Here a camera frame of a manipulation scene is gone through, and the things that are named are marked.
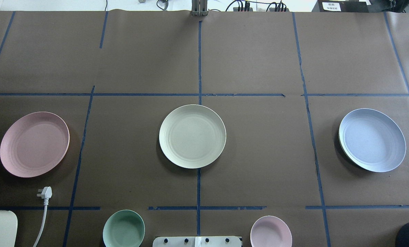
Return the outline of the pink plate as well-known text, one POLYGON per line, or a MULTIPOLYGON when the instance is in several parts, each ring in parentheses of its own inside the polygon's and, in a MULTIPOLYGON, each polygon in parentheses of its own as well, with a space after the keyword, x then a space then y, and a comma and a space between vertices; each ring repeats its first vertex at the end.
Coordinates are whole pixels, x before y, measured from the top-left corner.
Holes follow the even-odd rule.
POLYGON ((37 111, 18 119, 0 144, 3 167, 20 178, 33 178, 54 169, 70 144, 70 131, 57 114, 37 111))

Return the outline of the green plate under blue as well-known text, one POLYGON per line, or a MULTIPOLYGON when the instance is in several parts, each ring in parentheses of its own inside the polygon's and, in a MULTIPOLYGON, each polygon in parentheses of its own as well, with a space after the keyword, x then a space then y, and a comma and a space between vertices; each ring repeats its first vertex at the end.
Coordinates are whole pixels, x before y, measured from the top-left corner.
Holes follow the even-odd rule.
POLYGON ((336 142, 337 142, 337 144, 336 144, 337 153, 339 153, 339 155, 341 156, 341 158, 342 158, 344 161, 351 162, 351 160, 349 159, 349 157, 347 156, 347 154, 344 152, 344 149, 342 148, 342 144, 341 144, 341 142, 340 142, 340 134, 339 134, 339 131, 337 131, 337 133, 336 133, 336 142))

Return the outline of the cream plate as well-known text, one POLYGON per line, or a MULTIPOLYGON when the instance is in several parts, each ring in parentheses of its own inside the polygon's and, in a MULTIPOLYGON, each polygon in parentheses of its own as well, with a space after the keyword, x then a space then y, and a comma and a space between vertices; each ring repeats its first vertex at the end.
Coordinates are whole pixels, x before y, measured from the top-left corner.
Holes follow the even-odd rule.
POLYGON ((223 152, 227 131, 221 117, 204 105, 189 104, 171 111, 159 129, 159 145, 173 164, 198 169, 223 152))

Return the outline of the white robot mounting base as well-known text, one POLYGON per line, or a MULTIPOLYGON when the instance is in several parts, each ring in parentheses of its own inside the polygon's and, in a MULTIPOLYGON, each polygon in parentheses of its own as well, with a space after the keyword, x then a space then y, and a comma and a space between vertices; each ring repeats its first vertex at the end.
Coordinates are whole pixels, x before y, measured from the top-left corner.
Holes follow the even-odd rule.
POLYGON ((153 241, 153 247, 242 247, 238 236, 162 236, 153 241))

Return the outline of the pink bowl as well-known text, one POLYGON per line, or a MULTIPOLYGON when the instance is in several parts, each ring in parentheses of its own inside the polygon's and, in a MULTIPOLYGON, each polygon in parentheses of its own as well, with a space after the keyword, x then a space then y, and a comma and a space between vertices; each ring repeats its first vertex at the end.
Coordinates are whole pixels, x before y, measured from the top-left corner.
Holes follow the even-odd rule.
POLYGON ((291 247, 292 233, 283 220, 267 215, 254 222, 250 244, 253 247, 291 247))

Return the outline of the green bowl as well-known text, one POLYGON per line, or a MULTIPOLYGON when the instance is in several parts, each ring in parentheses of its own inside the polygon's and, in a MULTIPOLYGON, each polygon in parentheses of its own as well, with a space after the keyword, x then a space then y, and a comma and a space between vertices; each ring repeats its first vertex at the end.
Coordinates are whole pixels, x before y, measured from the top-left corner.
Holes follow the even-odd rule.
POLYGON ((115 212, 107 219, 103 229, 106 247, 139 247, 144 236, 144 221, 132 210, 115 212))

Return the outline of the black label box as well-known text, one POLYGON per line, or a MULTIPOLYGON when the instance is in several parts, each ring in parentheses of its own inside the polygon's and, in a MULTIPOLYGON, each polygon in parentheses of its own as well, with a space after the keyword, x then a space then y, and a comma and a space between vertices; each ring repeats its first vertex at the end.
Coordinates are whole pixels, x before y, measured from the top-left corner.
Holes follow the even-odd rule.
POLYGON ((368 13, 365 1, 357 0, 317 0, 311 12, 368 13))

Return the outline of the cream toaster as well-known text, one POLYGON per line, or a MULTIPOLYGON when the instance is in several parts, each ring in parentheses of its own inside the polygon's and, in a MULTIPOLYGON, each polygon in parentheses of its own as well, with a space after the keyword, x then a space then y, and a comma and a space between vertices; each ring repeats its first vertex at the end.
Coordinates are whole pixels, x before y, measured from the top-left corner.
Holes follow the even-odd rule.
POLYGON ((0 247, 13 247, 16 242, 18 219, 14 212, 0 210, 0 247))

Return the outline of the aluminium frame post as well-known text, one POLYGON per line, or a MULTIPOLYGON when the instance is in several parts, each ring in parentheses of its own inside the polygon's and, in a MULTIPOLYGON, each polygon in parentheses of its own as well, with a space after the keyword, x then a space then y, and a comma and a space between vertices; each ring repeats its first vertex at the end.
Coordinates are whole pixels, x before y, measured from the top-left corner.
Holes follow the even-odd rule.
POLYGON ((192 16, 207 16, 209 13, 208 0, 192 0, 192 16))

